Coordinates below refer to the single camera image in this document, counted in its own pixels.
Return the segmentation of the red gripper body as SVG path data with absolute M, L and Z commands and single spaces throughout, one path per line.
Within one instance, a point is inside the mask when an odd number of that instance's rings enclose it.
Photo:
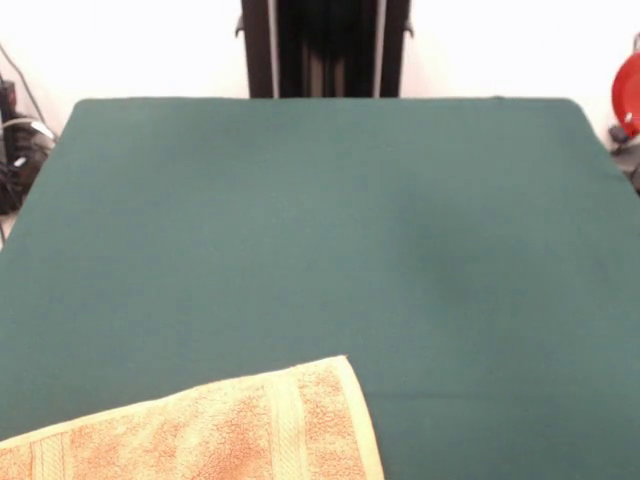
M 635 51 L 619 68 L 611 90 L 615 117 L 630 138 L 639 135 L 639 61 Z

